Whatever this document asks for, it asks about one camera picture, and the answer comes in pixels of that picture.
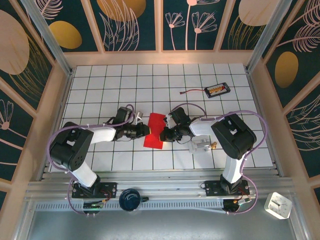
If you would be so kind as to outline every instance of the red fabric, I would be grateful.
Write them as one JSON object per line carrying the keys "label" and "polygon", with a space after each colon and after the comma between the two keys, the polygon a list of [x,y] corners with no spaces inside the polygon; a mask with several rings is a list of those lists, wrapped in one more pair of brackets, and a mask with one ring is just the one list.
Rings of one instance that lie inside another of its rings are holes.
{"label": "red fabric", "polygon": [[150,127],[151,134],[147,135],[144,139],[143,146],[145,148],[162,149],[164,143],[160,141],[160,133],[166,126],[164,118],[165,115],[150,113],[148,126]]}

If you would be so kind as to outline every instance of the battery pack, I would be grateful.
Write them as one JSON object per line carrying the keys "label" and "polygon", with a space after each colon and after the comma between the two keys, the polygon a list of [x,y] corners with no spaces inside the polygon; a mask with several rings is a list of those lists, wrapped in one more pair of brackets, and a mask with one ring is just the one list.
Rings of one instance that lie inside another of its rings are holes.
{"label": "battery pack", "polygon": [[205,94],[208,98],[213,98],[222,94],[230,93],[230,88],[228,87],[227,83],[220,83],[213,86],[208,86],[204,89]]}

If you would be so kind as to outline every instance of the clock face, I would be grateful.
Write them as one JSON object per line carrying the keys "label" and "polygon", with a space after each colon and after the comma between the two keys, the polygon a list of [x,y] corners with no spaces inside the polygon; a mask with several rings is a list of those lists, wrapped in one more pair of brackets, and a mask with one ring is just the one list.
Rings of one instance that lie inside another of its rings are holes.
{"label": "clock face", "polygon": [[266,204],[268,209],[267,212],[271,211],[270,213],[272,213],[272,215],[281,219],[287,219],[292,209],[292,202],[277,192],[269,195]]}

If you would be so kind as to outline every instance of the white grid tile floor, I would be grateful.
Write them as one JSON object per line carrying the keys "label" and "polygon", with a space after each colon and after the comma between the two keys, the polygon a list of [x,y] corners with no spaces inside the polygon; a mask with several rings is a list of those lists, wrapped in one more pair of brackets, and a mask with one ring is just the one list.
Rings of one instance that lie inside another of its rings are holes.
{"label": "white grid tile floor", "polygon": [[[227,83],[231,92],[208,98],[203,89]],[[150,113],[167,114],[181,103],[203,107],[208,117],[235,110],[257,112],[242,64],[146,64],[78,66],[65,107],[62,124],[102,124],[114,117],[117,110],[132,104],[143,112],[142,121],[148,124]],[[186,114],[199,116],[202,112],[191,105],[183,106]],[[253,115],[241,116],[254,131],[257,143],[263,138],[260,121]],[[181,143],[190,138],[183,137]],[[220,144],[215,150],[192,155],[187,144],[163,143],[163,149],[143,147],[145,138],[132,141],[100,142],[93,144],[85,161],[95,172],[143,171],[172,169],[222,169],[226,154]],[[210,141],[216,142],[215,136]],[[272,167],[267,144],[264,142],[251,156],[246,168]]]}

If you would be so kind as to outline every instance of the dark blue mug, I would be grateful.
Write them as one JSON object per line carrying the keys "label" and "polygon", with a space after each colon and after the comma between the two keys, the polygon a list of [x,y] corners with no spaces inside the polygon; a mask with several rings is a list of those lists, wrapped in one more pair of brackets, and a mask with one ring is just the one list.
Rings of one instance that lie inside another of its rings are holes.
{"label": "dark blue mug", "polygon": [[120,194],[119,204],[123,210],[132,212],[139,207],[140,203],[147,202],[148,200],[148,197],[141,197],[137,190],[128,188]]}

